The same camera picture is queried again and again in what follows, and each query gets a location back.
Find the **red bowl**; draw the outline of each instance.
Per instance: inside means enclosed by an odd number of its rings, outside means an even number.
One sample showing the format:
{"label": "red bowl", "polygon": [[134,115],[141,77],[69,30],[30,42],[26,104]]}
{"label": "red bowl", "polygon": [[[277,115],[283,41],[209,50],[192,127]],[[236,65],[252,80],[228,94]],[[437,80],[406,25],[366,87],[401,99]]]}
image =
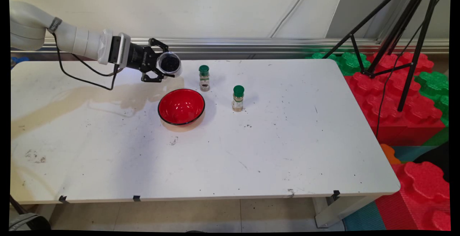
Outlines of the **red bowl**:
{"label": "red bowl", "polygon": [[204,98],[200,93],[181,88],[166,94],[158,103],[158,114],[166,123],[181,126],[197,120],[204,112]]}

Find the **jar label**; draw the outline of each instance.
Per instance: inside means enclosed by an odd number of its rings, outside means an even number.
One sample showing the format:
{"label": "jar label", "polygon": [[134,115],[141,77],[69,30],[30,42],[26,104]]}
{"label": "jar label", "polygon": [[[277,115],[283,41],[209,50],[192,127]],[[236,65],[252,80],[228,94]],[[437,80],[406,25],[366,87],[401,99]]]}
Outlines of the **jar label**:
{"label": "jar label", "polygon": [[200,86],[209,87],[209,78],[208,79],[200,79]]}
{"label": "jar label", "polygon": [[243,107],[243,100],[241,100],[240,102],[237,102],[237,101],[233,100],[233,107],[234,108],[242,108]]}

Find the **tripod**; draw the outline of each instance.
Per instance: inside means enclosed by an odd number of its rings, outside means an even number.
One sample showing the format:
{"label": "tripod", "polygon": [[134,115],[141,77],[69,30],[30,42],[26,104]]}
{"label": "tripod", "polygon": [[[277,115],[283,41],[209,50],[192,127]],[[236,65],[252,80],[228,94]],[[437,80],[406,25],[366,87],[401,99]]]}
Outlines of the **tripod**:
{"label": "tripod", "polygon": [[437,3],[437,0],[430,0],[428,4],[427,13],[425,14],[424,21],[422,25],[419,27],[421,28],[419,39],[417,40],[417,45],[414,51],[414,57],[412,58],[412,62],[408,64],[401,65],[399,67],[393,67],[388,70],[384,70],[382,72],[374,73],[375,67],[377,66],[378,62],[382,59],[383,55],[387,53],[390,55],[396,44],[398,43],[399,39],[401,38],[404,30],[406,29],[407,25],[409,24],[412,16],[414,15],[415,11],[417,10],[421,0],[410,0],[407,4],[406,8],[402,12],[401,16],[399,17],[398,21],[396,22],[395,26],[389,33],[388,37],[386,37],[385,41],[382,43],[380,49],[378,50],[377,55],[375,56],[372,64],[369,66],[368,70],[364,69],[363,61],[359,56],[358,46],[355,41],[354,34],[358,31],[367,21],[369,21],[376,13],[378,13],[385,5],[388,4],[391,0],[384,0],[380,5],[378,5],[366,18],[364,18],[355,28],[353,28],[339,43],[337,43],[327,54],[325,54],[322,58],[326,59],[331,55],[335,50],[337,50],[344,42],[346,42],[349,38],[351,38],[351,42],[353,43],[353,48],[355,50],[356,57],[358,58],[358,63],[361,69],[361,74],[368,75],[370,78],[374,78],[378,75],[385,74],[388,72],[393,72],[396,70],[401,70],[406,67],[409,67],[409,73],[406,78],[406,83],[404,84],[404,89],[402,91],[401,99],[399,100],[398,111],[401,112],[404,108],[404,103],[406,101],[407,93],[409,92],[409,86],[414,77],[415,68],[417,66],[417,62],[419,60],[420,51],[423,46],[423,42],[425,36],[427,34],[428,26],[430,24],[430,20],[434,11],[434,7]]}

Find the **floor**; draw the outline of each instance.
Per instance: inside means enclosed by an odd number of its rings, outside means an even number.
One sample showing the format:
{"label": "floor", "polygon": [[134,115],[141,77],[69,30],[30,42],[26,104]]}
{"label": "floor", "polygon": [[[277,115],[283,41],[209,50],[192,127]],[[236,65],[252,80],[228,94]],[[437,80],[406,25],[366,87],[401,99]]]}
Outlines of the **floor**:
{"label": "floor", "polygon": [[54,230],[155,232],[344,231],[317,229],[310,198],[58,204]]}

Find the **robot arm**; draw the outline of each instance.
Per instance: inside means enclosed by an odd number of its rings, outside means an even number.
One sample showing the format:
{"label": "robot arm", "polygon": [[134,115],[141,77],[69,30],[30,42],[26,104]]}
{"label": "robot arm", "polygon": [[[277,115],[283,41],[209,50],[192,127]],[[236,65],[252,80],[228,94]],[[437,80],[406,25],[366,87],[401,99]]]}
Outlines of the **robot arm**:
{"label": "robot arm", "polygon": [[[131,37],[120,33],[113,36],[109,29],[102,34],[77,28],[45,11],[21,1],[10,1],[10,44],[22,50],[38,50],[45,42],[48,30],[56,37],[57,47],[62,51],[95,59],[100,64],[111,62],[119,68],[133,68],[142,72],[143,82],[161,82],[165,77],[177,77],[181,73],[179,57],[168,51],[168,46],[151,38],[149,46],[131,43]],[[151,46],[159,46],[155,53]],[[146,73],[155,72],[150,78]]]}

